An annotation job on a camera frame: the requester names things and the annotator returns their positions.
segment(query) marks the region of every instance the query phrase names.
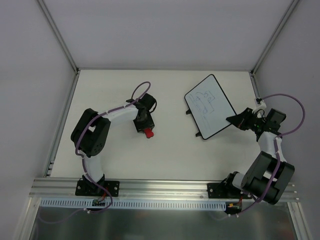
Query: white table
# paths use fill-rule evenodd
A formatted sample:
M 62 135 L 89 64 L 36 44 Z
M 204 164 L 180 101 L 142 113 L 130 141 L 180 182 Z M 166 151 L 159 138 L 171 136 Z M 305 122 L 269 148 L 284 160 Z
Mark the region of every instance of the white table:
M 109 110 L 123 105 L 135 87 L 151 82 L 157 100 L 152 114 L 154 137 L 137 133 L 132 121 L 112 128 L 101 152 L 106 178 L 163 180 L 222 180 L 234 171 L 245 173 L 260 152 L 252 131 L 229 126 L 209 140 L 186 115 L 184 95 L 209 74 L 214 74 L 237 113 L 254 108 L 248 72 L 82 70 L 67 116 L 51 177 L 80 178 L 80 157 L 71 133 L 87 108 Z M 137 96 L 145 89 L 141 87 Z

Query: gray wall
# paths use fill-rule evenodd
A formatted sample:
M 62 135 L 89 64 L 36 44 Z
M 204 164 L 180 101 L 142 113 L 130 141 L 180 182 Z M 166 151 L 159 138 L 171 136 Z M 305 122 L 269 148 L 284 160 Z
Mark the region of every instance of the gray wall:
M 41 177 L 74 73 L 34 0 L 0 7 L 0 233 L 12 239 Z
M 261 96 L 287 93 L 305 106 L 304 125 L 284 137 L 283 151 L 288 162 L 295 165 L 294 181 L 314 239 L 320 239 L 319 24 L 319 0 L 302 0 L 257 73 Z M 293 100 L 276 97 L 267 103 L 287 113 L 282 132 L 299 123 L 301 109 Z
M 80 68 L 251 70 L 292 0 L 45 0 Z

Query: drawing on whiteboard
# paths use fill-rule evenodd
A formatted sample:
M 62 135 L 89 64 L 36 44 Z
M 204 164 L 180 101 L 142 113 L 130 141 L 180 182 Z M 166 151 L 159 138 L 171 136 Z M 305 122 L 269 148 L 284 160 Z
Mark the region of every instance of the drawing on whiteboard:
M 199 111 L 205 128 L 207 130 L 211 129 L 208 117 L 215 111 L 212 104 L 212 101 L 215 99 L 215 96 L 213 96 L 213 94 L 210 91 L 205 91 L 204 93 L 197 91 L 195 93 L 195 97 L 192 94 L 189 94 L 189 99 L 192 101 L 196 109 Z

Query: red cap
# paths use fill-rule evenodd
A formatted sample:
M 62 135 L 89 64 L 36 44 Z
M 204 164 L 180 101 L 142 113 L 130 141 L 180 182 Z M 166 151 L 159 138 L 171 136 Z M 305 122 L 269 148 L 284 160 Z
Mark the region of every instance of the red cap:
M 149 139 L 151 137 L 153 137 L 155 134 L 152 132 L 151 128 L 146 128 L 145 130 L 143 130 L 146 138 Z

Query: purple cable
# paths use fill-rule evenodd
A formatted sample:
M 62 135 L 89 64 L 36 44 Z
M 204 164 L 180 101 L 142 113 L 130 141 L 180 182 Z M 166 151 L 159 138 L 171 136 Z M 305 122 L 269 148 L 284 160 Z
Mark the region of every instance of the purple cable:
M 134 94 L 136 93 L 136 91 L 138 90 L 138 88 L 140 88 L 140 87 L 141 87 L 142 85 L 144 85 L 144 84 L 148 84 L 148 87 L 147 87 L 146 90 L 145 90 L 138 98 L 136 98 L 134 101 L 128 103 L 128 104 L 125 105 L 125 106 L 119 106 L 119 107 L 116 107 L 116 108 L 113 108 L 113 109 L 109 110 L 108 112 L 103 112 L 103 113 L 101 113 L 101 114 L 98 114 L 98 115 L 95 116 L 93 119 L 91 119 L 91 121 L 89 121 L 89 123 L 88 123 L 88 124 L 85 126 L 85 128 L 83 129 L 83 131 L 82 131 L 82 133 L 81 133 L 81 135 L 80 135 L 80 137 L 79 137 L 79 139 L 78 139 L 78 142 L 77 142 L 76 145 L 75 145 L 75 154 L 76 154 L 77 156 L 80 156 L 80 157 L 82 158 L 82 167 L 83 167 L 83 171 L 84 171 L 84 174 L 86 175 L 86 177 L 89 179 L 90 182 L 92 182 L 92 183 L 93 183 L 94 185 L 96 185 L 98 188 L 102 189 L 102 190 L 110 197 L 110 204 L 109 204 L 108 206 L 106 206 L 106 207 L 104 207 L 103 209 L 98 210 L 98 211 L 90 211 L 90 213 L 93 213 L 93 214 L 102 213 L 102 212 L 106 211 L 109 207 L 111 207 L 114 201 L 113 201 L 113 198 L 112 198 L 110 192 L 109 192 L 107 189 L 105 189 L 103 186 L 97 184 L 97 183 L 90 177 L 90 175 L 88 174 L 88 172 L 87 172 L 87 167 L 86 167 L 86 164 L 85 164 L 85 156 L 84 156 L 82 153 L 79 153 L 79 152 L 78 152 L 80 143 L 81 143 L 81 141 L 82 141 L 82 139 L 83 139 L 86 131 L 89 129 L 89 127 L 91 126 L 91 124 L 92 124 L 96 119 L 98 119 L 98 118 L 100 118 L 100 117 L 102 117 L 102 116 L 104 116 L 104 115 L 106 115 L 106 114 L 112 113 L 112 112 L 114 112 L 114 111 L 127 108 L 127 107 L 135 104 L 137 101 L 139 101 L 139 100 L 148 92 L 148 90 L 150 89 L 151 83 L 150 83 L 149 81 L 144 81 L 144 82 L 140 83 L 140 84 L 135 88 L 135 90 L 133 91 L 132 96 L 131 96 L 131 98 L 133 99 Z M 65 222 L 65 221 L 68 220 L 69 218 L 71 218 L 73 215 L 75 215 L 75 214 L 77 214 L 77 213 L 79 213 L 79 212 L 81 212 L 81 211 L 86 211 L 86 210 L 87 210 L 86 208 L 77 209 L 76 211 L 74 211 L 73 213 L 71 213 L 69 216 L 67 216 L 66 218 L 64 218 L 64 219 L 62 219 L 62 220 L 59 220 L 59 221 L 46 221 L 46 220 L 43 220 L 43 219 L 41 218 L 41 216 L 40 216 L 40 212 L 38 212 L 38 217 L 37 217 L 37 218 L 38 218 L 41 222 L 43 222 L 43 223 L 45 223 L 45 224 L 60 224 L 60 223 Z
M 299 125 L 291 130 L 291 131 L 288 131 L 288 132 L 285 132 L 285 133 L 282 133 L 282 134 L 279 134 L 278 136 L 275 137 L 275 139 L 273 140 L 273 144 L 274 144 L 274 150 L 275 150 L 275 155 L 276 155 L 276 159 L 277 159 L 277 162 L 276 162 L 276 166 L 271 174 L 271 177 L 265 187 L 265 190 L 263 191 L 262 195 L 260 197 L 258 197 L 258 199 L 255 199 L 254 200 L 254 203 L 251 204 L 249 207 L 247 207 L 246 209 L 244 209 L 243 211 L 241 211 L 239 214 L 242 214 L 244 212 L 246 212 L 247 210 L 249 210 L 250 208 L 252 208 L 256 203 L 260 203 L 264 198 L 265 196 L 267 195 L 268 191 L 269 191 L 269 188 L 273 182 L 273 179 L 275 178 L 278 170 L 279 170 L 279 167 L 280 167 L 280 164 L 281 164 L 281 159 L 280 159 L 280 154 L 278 153 L 279 151 L 279 148 L 278 148 L 278 143 L 277 143 L 277 138 L 281 138 L 285 135 L 289 135 L 289 134 L 292 134 L 294 132 L 296 132 L 301 126 L 302 124 L 304 123 L 305 121 L 305 118 L 306 118 L 306 110 L 305 110 L 305 107 L 304 105 L 294 96 L 291 96 L 291 95 L 288 95 L 288 94 L 285 94 L 285 93 L 276 93 L 276 94 L 272 94 L 272 95 L 269 95 L 269 96 L 265 96 L 262 98 L 262 100 L 265 100 L 265 99 L 268 99 L 268 98 L 271 98 L 271 97 L 275 97 L 275 96 L 285 96 L 285 97 L 288 97 L 288 98 L 291 98 L 293 100 L 295 100 L 301 107 L 302 109 L 302 119 L 299 123 Z

